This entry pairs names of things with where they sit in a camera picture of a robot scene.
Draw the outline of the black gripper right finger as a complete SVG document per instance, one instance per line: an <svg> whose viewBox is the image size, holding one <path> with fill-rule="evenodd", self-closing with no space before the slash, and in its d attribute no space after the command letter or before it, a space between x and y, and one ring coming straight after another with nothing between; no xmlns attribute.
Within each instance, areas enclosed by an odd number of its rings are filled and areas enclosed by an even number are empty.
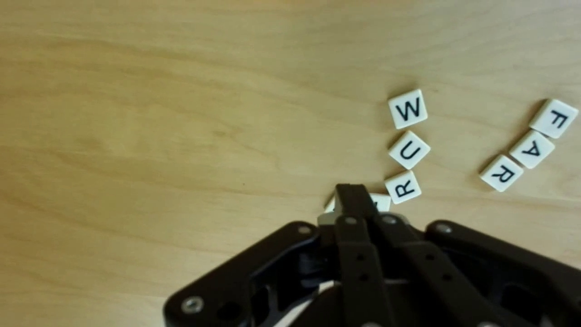
<svg viewBox="0 0 581 327"><path fill-rule="evenodd" d="M446 327L581 327L579 269L448 220L417 233L363 186L337 186L336 208L361 219Z"/></svg>

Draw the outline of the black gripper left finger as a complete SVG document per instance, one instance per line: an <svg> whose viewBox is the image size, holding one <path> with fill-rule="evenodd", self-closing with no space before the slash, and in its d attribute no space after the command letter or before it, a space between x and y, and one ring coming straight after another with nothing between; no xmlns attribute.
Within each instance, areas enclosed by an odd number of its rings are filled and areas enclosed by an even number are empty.
<svg viewBox="0 0 581 327"><path fill-rule="evenodd" d="M165 327L274 327L332 277L334 231L290 222L163 306Z"/></svg>

